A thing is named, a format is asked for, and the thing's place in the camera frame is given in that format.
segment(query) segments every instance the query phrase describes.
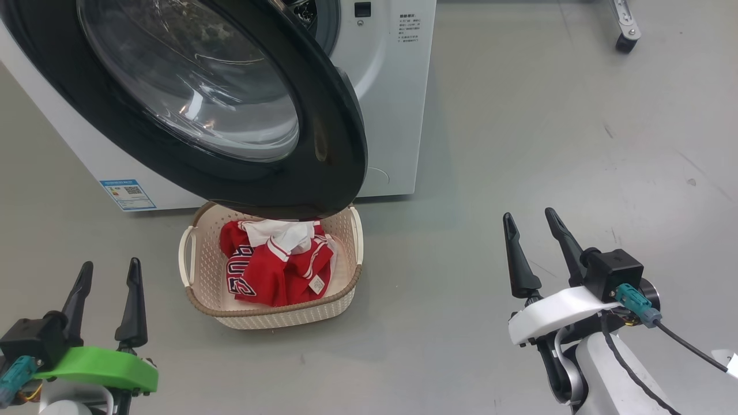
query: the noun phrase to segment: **gray floor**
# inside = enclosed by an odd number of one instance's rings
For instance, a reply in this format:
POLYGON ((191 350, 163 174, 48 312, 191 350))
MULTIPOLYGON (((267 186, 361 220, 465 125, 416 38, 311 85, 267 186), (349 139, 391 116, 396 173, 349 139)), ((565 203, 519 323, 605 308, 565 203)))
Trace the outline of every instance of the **gray floor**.
MULTIPOLYGON (((623 56, 601 4, 439 4, 416 194, 359 206, 365 273, 344 315, 273 332, 199 314, 175 258, 192 213, 120 212, 2 68, 3 324, 60 308, 92 260, 83 336, 114 347, 138 256, 161 382, 134 413, 566 414, 506 331, 521 302, 500 218, 550 294, 566 281, 552 206, 583 245, 646 265, 664 323, 738 348, 738 2, 632 7, 644 38, 623 56)), ((737 381, 660 332, 621 336, 684 414, 735 413, 737 381)))

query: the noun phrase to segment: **woven basket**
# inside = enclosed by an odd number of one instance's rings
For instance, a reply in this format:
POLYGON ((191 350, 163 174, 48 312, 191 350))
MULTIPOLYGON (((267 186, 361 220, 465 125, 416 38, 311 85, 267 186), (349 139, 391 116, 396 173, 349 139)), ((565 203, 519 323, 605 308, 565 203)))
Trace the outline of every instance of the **woven basket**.
POLYGON ((234 329, 273 329, 336 317, 351 304, 364 256, 362 223, 356 208, 347 207, 320 221, 324 231, 339 245, 336 269, 325 297, 284 307, 244 303, 228 294, 225 287, 228 258, 221 252, 219 241, 223 225, 234 220, 261 219, 209 202, 197 211, 192 226, 179 242, 179 273, 197 310, 234 329))

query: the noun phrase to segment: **black cable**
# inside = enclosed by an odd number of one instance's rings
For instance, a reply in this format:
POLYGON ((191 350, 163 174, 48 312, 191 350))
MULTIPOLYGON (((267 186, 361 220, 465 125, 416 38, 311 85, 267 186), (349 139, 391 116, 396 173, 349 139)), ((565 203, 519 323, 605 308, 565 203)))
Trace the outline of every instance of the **black cable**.
POLYGON ((710 363, 711 365, 715 366, 716 368, 720 369, 721 371, 724 371, 724 372, 727 372, 728 371, 728 368, 726 368, 725 366, 723 366, 720 363, 718 363, 717 360, 713 359, 712 357, 709 357, 707 354, 704 354, 701 350, 699 350, 698 348, 694 347, 693 345, 687 343, 687 341, 684 340, 683 338, 681 338, 681 337, 677 336, 676 334, 674 334, 673 331, 667 329, 666 326, 664 326, 661 323, 661 320, 653 320, 653 323, 659 329, 661 329, 662 332, 666 333, 669 337, 671 337, 672 339, 676 340, 677 343, 679 343, 680 345, 682 345, 682 346, 686 347, 687 349, 689 349, 689 351, 691 351, 692 353, 694 353, 697 356, 701 357, 707 363, 710 363))
POLYGON ((600 324, 602 325, 602 334, 604 335, 604 341, 607 343, 607 347, 610 347, 610 350, 613 351, 613 354, 615 355, 615 359, 620 363, 620 366, 623 366, 623 369, 628 373, 628 376, 630 376, 630 379, 632 381, 641 387, 641 389, 644 390, 644 393, 648 395, 649 398, 656 401, 656 403, 666 409, 671 415, 680 415, 674 408, 669 406, 668 403, 664 402, 663 399, 658 397, 657 394, 653 393, 651 389, 649 389, 648 386, 646 386, 645 383, 641 379, 638 378, 638 375, 635 374, 635 372, 628 366, 627 363, 625 363, 625 359, 620 355, 620 352, 618 349, 615 348, 615 344, 613 343, 613 337, 610 336, 610 329, 607 327, 607 313, 602 312, 600 315, 600 324))
POLYGON ((115 415, 128 415, 128 411, 131 410, 131 391, 120 392, 117 407, 118 410, 115 411, 115 415))

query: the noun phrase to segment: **washing machine door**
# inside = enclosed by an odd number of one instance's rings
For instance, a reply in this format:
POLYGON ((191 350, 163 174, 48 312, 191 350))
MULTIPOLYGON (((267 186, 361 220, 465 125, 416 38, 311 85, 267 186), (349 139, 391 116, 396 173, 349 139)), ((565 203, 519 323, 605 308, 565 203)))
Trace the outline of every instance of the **washing machine door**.
POLYGON ((92 125, 205 199, 309 220, 359 192, 358 101, 306 27, 310 10, 296 16, 281 0, 0 0, 0 16, 92 125))

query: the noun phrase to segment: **door glass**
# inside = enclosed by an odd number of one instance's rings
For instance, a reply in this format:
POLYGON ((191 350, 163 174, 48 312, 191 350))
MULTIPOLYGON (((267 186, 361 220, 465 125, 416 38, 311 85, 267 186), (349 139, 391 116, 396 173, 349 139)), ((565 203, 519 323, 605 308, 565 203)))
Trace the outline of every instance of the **door glass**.
POLYGON ((275 68, 199 1, 77 0, 77 5, 87 38, 107 69, 186 140, 261 162, 285 157, 297 144, 297 112, 275 68))

